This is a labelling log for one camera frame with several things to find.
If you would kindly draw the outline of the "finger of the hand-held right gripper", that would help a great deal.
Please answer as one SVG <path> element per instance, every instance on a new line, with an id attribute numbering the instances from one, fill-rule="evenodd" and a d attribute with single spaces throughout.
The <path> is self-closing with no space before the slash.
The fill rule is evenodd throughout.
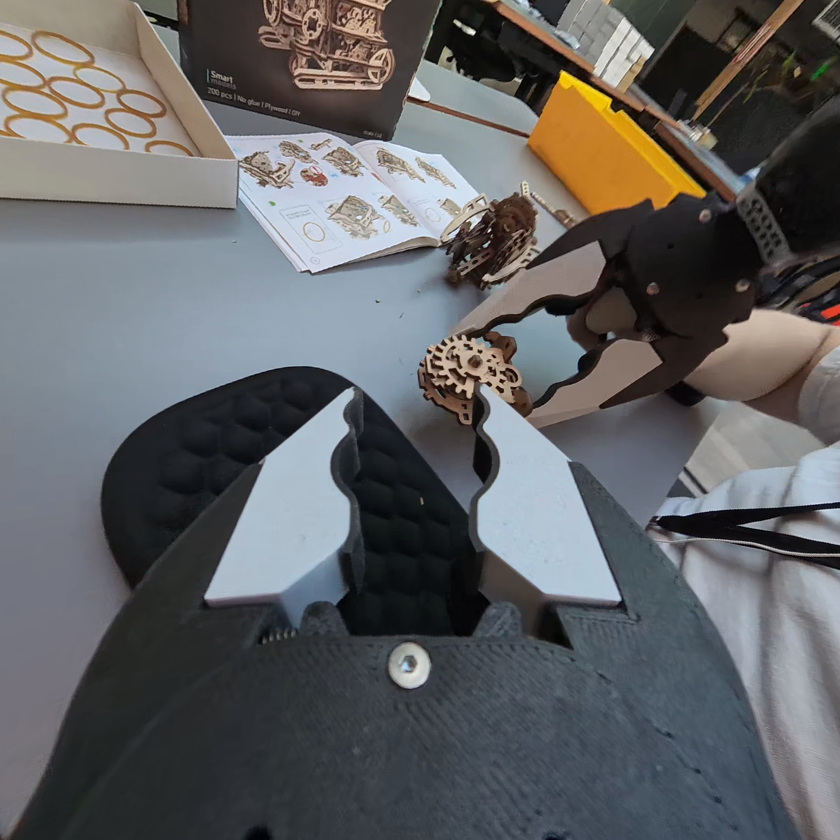
<path id="1" fill-rule="evenodd" d="M 613 397 L 656 370 L 662 359 L 651 343 L 612 339 L 579 359 L 573 376 L 534 401 L 528 422 L 542 428 L 601 410 Z"/>
<path id="2" fill-rule="evenodd" d="M 606 258 L 591 242 L 543 265 L 520 269 L 453 328 L 454 336 L 481 337 L 501 324 L 515 323 L 550 304 L 573 310 L 594 295 Z"/>

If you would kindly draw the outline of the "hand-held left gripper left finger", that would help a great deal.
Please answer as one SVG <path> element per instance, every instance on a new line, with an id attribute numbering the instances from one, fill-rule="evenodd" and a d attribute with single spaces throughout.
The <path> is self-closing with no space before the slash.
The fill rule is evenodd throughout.
<path id="1" fill-rule="evenodd" d="M 352 386 L 265 457 L 204 594 L 211 608 L 270 605 L 298 629 L 307 608 L 336 606 L 364 576 L 364 396 Z"/>

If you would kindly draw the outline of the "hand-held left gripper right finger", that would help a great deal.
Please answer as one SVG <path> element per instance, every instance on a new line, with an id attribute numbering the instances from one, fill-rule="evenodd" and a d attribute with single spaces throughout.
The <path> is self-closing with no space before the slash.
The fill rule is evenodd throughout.
<path id="1" fill-rule="evenodd" d="M 476 398 L 476 441 L 489 453 L 469 512 L 481 594 L 513 604 L 529 635 L 552 606 L 618 607 L 622 596 L 571 461 L 487 385 Z"/>

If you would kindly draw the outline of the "wooden mechanical model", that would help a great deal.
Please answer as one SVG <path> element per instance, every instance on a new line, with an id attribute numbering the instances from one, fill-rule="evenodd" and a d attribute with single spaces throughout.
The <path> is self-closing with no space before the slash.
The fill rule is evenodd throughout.
<path id="1" fill-rule="evenodd" d="M 486 290 L 527 268 L 540 252 L 537 220 L 527 193 L 491 202 L 485 195 L 472 199 L 440 239 L 450 257 L 446 282 Z"/>

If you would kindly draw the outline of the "wooden gear assembly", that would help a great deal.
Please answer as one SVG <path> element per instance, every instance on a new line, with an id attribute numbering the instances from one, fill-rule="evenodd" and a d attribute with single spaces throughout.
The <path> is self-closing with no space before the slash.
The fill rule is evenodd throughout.
<path id="1" fill-rule="evenodd" d="M 495 331 L 473 339 L 452 335 L 428 348 L 417 370 L 419 387 L 427 401 L 454 415 L 463 426 L 474 422 L 479 385 L 527 417 L 532 399 L 512 362 L 517 350 L 512 336 Z"/>

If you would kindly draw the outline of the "person's right forearm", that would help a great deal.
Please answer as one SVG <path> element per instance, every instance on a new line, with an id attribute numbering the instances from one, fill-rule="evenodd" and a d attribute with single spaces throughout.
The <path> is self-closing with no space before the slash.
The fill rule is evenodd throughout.
<path id="1" fill-rule="evenodd" d="M 839 345 L 838 324 L 817 322 L 792 313 L 783 313 L 780 349 L 780 390 L 791 404 L 816 366 Z"/>

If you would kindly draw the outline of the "person's right hand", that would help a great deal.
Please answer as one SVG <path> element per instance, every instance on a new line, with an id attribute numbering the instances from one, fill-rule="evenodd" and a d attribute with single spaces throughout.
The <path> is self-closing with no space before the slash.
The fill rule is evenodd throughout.
<path id="1" fill-rule="evenodd" d="M 776 342 L 780 314 L 755 310 L 749 320 L 725 328 L 726 342 L 685 378 L 703 396 L 746 403 L 766 396 L 787 378 Z"/>

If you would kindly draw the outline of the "small wooden strip piece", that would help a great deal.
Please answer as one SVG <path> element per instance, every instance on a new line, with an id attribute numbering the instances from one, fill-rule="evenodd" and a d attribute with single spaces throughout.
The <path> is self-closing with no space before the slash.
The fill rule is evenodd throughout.
<path id="1" fill-rule="evenodd" d="M 540 195 L 535 192 L 530 193 L 531 200 L 536 203 L 546 214 L 553 217 L 556 221 L 558 221 L 564 228 L 569 229 L 574 227 L 579 223 L 579 220 L 576 219 L 570 212 L 565 211 L 561 208 L 553 208 L 549 205 Z"/>

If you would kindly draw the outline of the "black wrist rest pad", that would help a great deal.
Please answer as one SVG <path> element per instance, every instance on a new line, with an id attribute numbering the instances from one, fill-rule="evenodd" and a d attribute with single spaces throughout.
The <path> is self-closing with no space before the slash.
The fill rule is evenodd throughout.
<path id="1" fill-rule="evenodd" d="M 195 395 L 119 447 L 101 486 L 101 521 L 131 590 L 185 530 L 335 396 L 338 374 L 286 367 Z M 471 635 L 487 609 L 468 515 L 391 418 L 364 396 L 360 503 L 364 581 L 339 610 L 354 635 Z"/>

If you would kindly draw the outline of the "yellow plastic bin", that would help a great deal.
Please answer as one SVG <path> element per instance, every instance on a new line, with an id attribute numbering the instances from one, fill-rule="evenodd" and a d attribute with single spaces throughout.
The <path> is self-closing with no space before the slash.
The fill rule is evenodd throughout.
<path id="1" fill-rule="evenodd" d="M 699 185 L 612 100 L 563 71 L 528 146 L 592 215 L 678 194 L 704 197 Z"/>

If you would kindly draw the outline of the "open instruction booklet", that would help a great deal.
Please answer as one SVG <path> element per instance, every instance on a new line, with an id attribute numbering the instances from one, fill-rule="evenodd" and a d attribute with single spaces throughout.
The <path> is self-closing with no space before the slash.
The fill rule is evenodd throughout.
<path id="1" fill-rule="evenodd" d="M 299 272 L 438 248 L 480 193 L 443 155 L 328 133 L 228 135 L 242 204 Z"/>

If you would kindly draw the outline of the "stack of white boxes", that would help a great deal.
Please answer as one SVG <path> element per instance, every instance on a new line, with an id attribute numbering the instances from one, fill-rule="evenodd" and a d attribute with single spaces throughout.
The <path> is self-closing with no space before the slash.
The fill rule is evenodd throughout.
<path id="1" fill-rule="evenodd" d="M 593 64 L 593 75 L 626 91 L 651 59 L 655 48 L 609 3 L 570 1 L 556 28 L 571 37 L 572 47 Z"/>

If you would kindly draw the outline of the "white cardboard tray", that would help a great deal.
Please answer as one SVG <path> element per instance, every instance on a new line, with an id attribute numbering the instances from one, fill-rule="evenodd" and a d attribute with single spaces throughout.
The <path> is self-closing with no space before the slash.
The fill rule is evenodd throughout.
<path id="1" fill-rule="evenodd" d="M 2 138 L 2 198 L 236 208 L 236 156 L 139 5 L 9 1 L 2 2 L 1 24 L 141 58 L 200 152 L 183 157 Z"/>

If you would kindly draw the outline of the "dark model kit box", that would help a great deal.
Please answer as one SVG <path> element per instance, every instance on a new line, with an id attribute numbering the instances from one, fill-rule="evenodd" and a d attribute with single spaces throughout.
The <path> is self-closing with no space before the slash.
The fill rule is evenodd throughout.
<path id="1" fill-rule="evenodd" d="M 199 96 L 360 139 L 390 140 L 438 1 L 178 2 Z"/>

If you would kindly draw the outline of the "pile of yellow rubber bands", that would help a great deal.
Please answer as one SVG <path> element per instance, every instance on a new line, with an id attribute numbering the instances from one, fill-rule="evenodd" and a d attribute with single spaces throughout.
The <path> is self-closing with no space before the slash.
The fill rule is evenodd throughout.
<path id="1" fill-rule="evenodd" d="M 1 25 L 1 136 L 200 156 L 141 58 L 11 24 Z"/>

